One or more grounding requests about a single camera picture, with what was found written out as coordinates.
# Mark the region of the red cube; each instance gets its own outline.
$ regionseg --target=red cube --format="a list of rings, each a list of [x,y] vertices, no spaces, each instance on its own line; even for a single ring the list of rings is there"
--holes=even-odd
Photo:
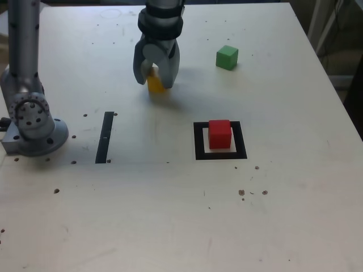
[[[231,148],[231,122],[229,120],[210,120],[208,138],[209,149]]]

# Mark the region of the green cube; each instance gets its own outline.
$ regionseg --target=green cube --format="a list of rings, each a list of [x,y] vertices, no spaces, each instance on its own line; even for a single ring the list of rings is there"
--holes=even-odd
[[[237,64],[238,49],[225,45],[217,52],[216,66],[232,70]]]

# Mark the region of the metal robot base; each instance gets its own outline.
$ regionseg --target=metal robot base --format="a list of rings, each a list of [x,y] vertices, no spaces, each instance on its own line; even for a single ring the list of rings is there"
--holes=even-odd
[[[54,130],[47,137],[26,140],[16,125],[12,122],[2,140],[2,145],[9,155],[41,156],[53,152],[61,147],[68,138],[68,128],[64,121],[55,118]]]

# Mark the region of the black square outline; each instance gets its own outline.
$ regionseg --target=black square outline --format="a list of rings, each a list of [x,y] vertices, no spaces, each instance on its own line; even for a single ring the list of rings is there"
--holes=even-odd
[[[193,125],[194,125],[194,145],[195,145],[196,160],[247,159],[246,148],[244,146],[242,129],[240,128],[239,121],[231,121],[231,128],[233,131],[236,152],[205,153],[203,129],[209,127],[209,122],[194,122]]]

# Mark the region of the cube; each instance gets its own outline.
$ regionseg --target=cube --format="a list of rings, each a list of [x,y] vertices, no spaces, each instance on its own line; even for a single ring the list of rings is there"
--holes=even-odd
[[[154,93],[161,93],[166,91],[163,83],[160,80],[159,72],[156,67],[152,67],[150,70],[150,74],[147,76],[147,88],[149,89],[149,92]]]
[[[216,66],[232,70],[237,65],[238,49],[225,45],[217,52]]]
[[[208,126],[209,149],[231,148],[232,131],[229,120],[210,120]]]

